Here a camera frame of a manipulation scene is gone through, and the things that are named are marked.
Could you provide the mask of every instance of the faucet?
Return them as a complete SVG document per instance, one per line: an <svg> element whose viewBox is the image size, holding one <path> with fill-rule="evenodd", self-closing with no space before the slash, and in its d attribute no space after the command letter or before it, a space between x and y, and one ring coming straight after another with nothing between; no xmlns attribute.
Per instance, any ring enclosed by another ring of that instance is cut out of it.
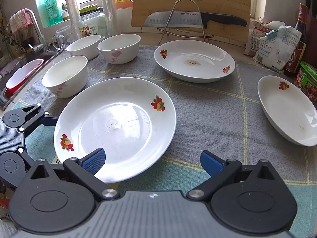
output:
<svg viewBox="0 0 317 238"><path fill-rule="evenodd" d="M31 47L31 49L33 49L33 51L36 53L37 51L40 51L42 49L44 49L44 51L47 51L48 50L48 46L47 46L47 42L46 42L46 39L45 39L45 36L42 34L40 28L39 28L39 25L37 23L37 20L34 16L34 13L32 10L30 9L26 9L25 10L25 13L27 13L28 15L30 15L31 17L31 21L33 23L33 26L34 26L34 29L39 37L39 42L40 44L38 44L36 47L32 47L30 44L29 44L29 47ZM9 33L9 26L10 26L10 22L7 24L7 33Z"/></svg>

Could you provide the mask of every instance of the knife holder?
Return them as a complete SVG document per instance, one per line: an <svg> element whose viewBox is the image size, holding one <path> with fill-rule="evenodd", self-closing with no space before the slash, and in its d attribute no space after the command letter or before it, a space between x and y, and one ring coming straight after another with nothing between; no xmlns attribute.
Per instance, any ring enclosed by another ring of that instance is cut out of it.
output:
<svg viewBox="0 0 317 238"><path fill-rule="evenodd" d="M170 19L171 19L172 15L173 15L173 12L174 12L174 10L175 10L175 6L176 6L177 3L180 2L180 1L183 1L183 0L177 0L177 1L174 3L174 6L173 6L173 8L172 8L172 11L171 11L169 17L168 17L168 20L167 20L167 23L166 23L164 29L157 28L157 30L163 32L163 34L162 34L162 36L161 36L161 39L160 39L159 42L158 42L158 46L160 45L160 43L161 43L161 41L162 41L162 39L163 39L165 33L171 34L171 35L174 35L174 36L178 36L178 37L185 37L185 38L203 38L204 42L206 42L206 39L209 41L209 38L212 38L212 37L213 37L213 35L212 35L212 36L206 36L205 30L204 30L204 28L203 28L203 23L202 23L202 18L201 18L200 9L199 9L199 6L197 5L197 3L196 3L194 0L188 0L188 1L193 2L193 3L196 5L196 7L197 7L198 14L199 14L199 17L200 17L200 22L201 22L202 36L200 36L200 37L194 37L194 36L187 36L187 35L178 35L178 34L176 34L176 33L172 33L172 32L170 32L170 31L166 31L166 29L167 29L167 27L168 27L168 23L170 22ZM175 30L180 31L180 32L184 32L184 33L198 33L198 32L196 32L196 31L182 30L182 29L178 29L178 28L176 28Z"/></svg>

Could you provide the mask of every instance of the dish soap bottle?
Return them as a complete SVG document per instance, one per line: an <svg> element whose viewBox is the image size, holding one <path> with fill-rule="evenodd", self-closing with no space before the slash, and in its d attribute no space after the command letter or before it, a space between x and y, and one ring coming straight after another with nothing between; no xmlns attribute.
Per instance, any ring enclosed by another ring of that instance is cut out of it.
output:
<svg viewBox="0 0 317 238"><path fill-rule="evenodd" d="M63 21L61 8L58 8L57 0L44 0L44 3L50 25Z"/></svg>

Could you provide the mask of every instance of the plaid tablecloth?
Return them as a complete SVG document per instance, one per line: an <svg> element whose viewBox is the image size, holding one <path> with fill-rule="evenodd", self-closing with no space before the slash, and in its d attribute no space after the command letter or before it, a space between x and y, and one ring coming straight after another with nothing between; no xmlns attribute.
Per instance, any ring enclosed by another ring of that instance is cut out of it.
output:
<svg viewBox="0 0 317 238"><path fill-rule="evenodd" d="M85 88L115 77L147 79L163 88L175 104L177 127L164 156L144 173L123 181L119 190L182 190L184 193L209 175L200 166L200 153L207 149L220 158L243 164L268 159L281 175L298 203L291 228L295 237L313 234L317 215L317 174L312 148L297 146L279 135L262 110L257 83L267 68L236 61L228 77L207 84L188 83L166 73L154 60L156 47L140 47L136 59L125 65L107 64L102 55L88 62ZM63 54L60 59L68 57ZM58 99L42 86L42 76L14 108L41 103L58 116L72 98ZM33 159L54 160L54 127L38 127L26 139Z"/></svg>

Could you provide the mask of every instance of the dark glass bottle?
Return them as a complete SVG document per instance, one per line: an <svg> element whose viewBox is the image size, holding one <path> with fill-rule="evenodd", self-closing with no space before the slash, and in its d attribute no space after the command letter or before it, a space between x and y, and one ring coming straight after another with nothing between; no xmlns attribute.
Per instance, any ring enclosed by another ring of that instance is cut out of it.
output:
<svg viewBox="0 0 317 238"><path fill-rule="evenodd" d="M307 6L302 3L299 4L299 14L295 28L302 33L302 36L291 55L291 58L284 67L284 74L289 77L295 77L297 75L306 48L306 19L308 11L309 9Z"/></svg>

